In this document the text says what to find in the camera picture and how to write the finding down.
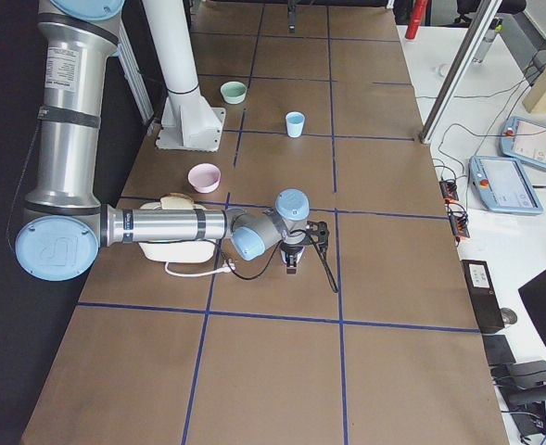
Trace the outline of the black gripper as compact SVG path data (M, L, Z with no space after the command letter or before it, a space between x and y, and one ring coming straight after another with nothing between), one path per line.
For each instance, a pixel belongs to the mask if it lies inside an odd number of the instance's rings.
M288 30L290 33L296 32L296 13L297 13L297 0L287 1L287 18L288 18Z
M303 254L303 246L289 245L287 243L281 244L281 256L283 262L286 264L287 274L296 274L298 262Z

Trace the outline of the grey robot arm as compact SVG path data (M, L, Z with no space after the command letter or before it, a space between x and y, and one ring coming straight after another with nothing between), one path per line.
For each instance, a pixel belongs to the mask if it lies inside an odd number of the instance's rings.
M25 198L25 223L15 241L20 266L31 275L64 281L86 271L102 247L140 245L165 264L200 263L228 239L251 261L280 253L296 271L311 241L309 200L282 191L259 215L241 209L174 209L168 197L136 210L102 205L93 192L106 63L122 33L120 1L43 1L38 26L48 47L37 185Z

